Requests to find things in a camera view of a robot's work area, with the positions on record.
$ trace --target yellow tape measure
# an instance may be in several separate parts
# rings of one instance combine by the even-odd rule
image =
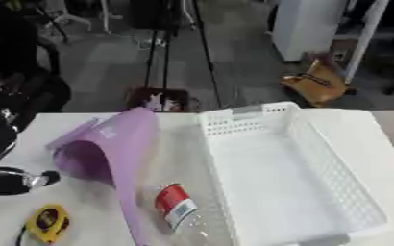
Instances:
[[[54,243],[62,236],[69,225],[70,219],[61,205],[45,205],[27,221],[16,245],[20,245],[22,234],[25,231],[42,242]]]

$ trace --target basket handle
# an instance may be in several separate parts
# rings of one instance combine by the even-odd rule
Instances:
[[[232,109],[233,120],[242,120],[262,116],[262,105]]]

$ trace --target gray carpet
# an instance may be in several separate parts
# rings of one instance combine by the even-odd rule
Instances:
[[[202,11],[223,106],[291,100],[280,80],[294,69],[281,62],[270,36],[263,34],[270,7],[219,1],[204,1]],[[143,86],[149,52],[138,50],[135,41],[144,40],[149,33],[132,30],[123,20],[111,22],[119,35],[104,34],[98,19],[93,20],[92,32],[80,24],[65,27],[71,43],[61,45],[62,75],[73,89],[73,99],[64,111],[122,111],[128,92]],[[160,49],[151,86],[161,85],[162,57]],[[381,88],[389,83],[361,69],[353,83],[359,94],[344,96],[330,107],[394,110],[394,96],[381,94]],[[186,89],[194,98],[195,111],[217,108],[198,32],[183,29],[173,41],[169,87]]]

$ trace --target purple folder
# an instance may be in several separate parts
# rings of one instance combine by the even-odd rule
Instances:
[[[137,177],[157,132],[157,117],[151,111],[136,108],[100,124],[94,118],[47,145],[55,151],[59,169],[77,178],[116,187],[137,246],[148,245],[137,211]]]

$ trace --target wire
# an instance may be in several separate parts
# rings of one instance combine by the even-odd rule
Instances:
[[[14,246],[21,246],[21,241],[22,241],[22,236],[24,235],[26,231],[25,225],[22,227],[22,229],[19,232],[19,235],[16,238],[16,241],[14,243]]]

